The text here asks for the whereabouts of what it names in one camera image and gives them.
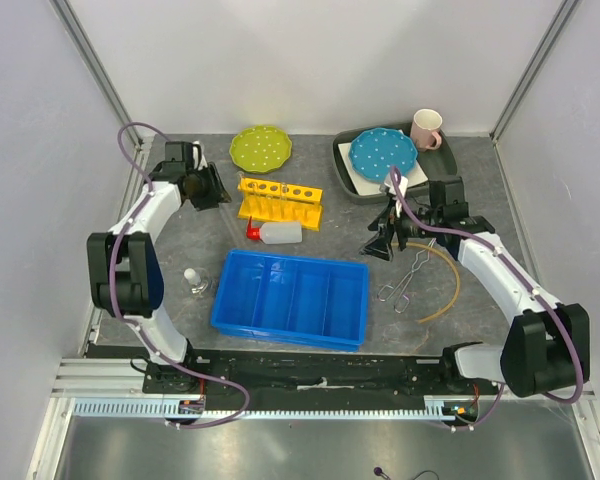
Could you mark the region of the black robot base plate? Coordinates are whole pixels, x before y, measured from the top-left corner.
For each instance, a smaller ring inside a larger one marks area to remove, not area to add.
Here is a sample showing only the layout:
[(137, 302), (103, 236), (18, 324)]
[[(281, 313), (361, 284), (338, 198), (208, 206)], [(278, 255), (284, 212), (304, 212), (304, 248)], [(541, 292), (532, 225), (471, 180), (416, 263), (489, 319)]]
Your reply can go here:
[(130, 360), (145, 394), (200, 394), (215, 407), (416, 407), (427, 396), (494, 395), (484, 379), (463, 379), (444, 357), (198, 350), (187, 368)]

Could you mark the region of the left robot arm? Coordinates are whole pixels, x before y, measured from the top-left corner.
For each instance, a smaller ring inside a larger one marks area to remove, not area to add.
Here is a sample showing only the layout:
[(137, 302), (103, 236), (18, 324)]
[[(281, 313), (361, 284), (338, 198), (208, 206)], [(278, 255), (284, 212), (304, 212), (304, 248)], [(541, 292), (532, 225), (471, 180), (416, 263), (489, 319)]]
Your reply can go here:
[(91, 298), (95, 307), (133, 331), (151, 362), (168, 365), (164, 379), (170, 387), (188, 393), (198, 385), (200, 371), (185, 360), (189, 343), (166, 312), (154, 242), (185, 203), (204, 211), (231, 197), (199, 142), (166, 142), (164, 160), (143, 176), (130, 210), (109, 230), (87, 239)]

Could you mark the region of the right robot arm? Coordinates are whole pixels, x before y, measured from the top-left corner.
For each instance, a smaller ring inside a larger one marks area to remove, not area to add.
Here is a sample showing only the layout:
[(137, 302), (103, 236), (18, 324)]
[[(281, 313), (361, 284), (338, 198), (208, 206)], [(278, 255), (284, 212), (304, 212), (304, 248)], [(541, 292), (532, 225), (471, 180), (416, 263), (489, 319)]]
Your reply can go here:
[(472, 216), (461, 178), (433, 182), (430, 204), (417, 211), (406, 200), (407, 179), (396, 168), (383, 191), (389, 201), (369, 225), (373, 237), (363, 255), (392, 260), (411, 238), (433, 238), (486, 289), (509, 323), (501, 346), (468, 343), (448, 350), (438, 381), (457, 394), (474, 379), (503, 384), (519, 398), (543, 395), (572, 404), (590, 378), (589, 315), (544, 289), (515, 260), (482, 216)]

